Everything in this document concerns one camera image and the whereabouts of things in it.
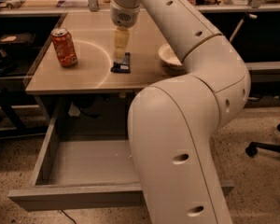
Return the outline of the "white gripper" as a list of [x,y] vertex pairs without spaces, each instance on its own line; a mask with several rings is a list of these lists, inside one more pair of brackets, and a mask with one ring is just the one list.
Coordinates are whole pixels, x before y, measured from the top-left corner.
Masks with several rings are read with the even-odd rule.
[[110,16],[118,27],[114,30],[114,60],[120,63],[128,46],[130,32],[127,28],[133,27],[138,19],[140,7],[125,8],[111,1]]

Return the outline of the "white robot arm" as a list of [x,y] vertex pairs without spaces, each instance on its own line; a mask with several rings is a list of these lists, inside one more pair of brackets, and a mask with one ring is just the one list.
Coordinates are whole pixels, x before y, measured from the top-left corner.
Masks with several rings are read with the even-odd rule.
[[141,90],[128,134],[152,224],[232,224],[209,140],[244,108],[250,75],[229,40],[187,0],[112,0],[116,25],[144,7],[185,75]]

